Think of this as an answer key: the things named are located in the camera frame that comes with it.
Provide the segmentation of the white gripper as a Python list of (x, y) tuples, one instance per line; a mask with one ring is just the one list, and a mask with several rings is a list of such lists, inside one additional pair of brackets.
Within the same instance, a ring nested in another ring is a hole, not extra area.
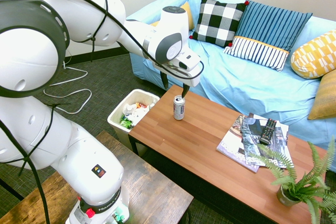
[(177, 80), (183, 82), (183, 91), (181, 93), (181, 97), (185, 98), (190, 87), (195, 87), (199, 84), (201, 73), (202, 73), (202, 63), (200, 62), (194, 69), (192, 70), (184, 70), (180, 67), (170, 66), (164, 64), (162, 66), (156, 65), (156, 68), (160, 70), (160, 76), (165, 89), (168, 89), (169, 82), (167, 77), (171, 76)]

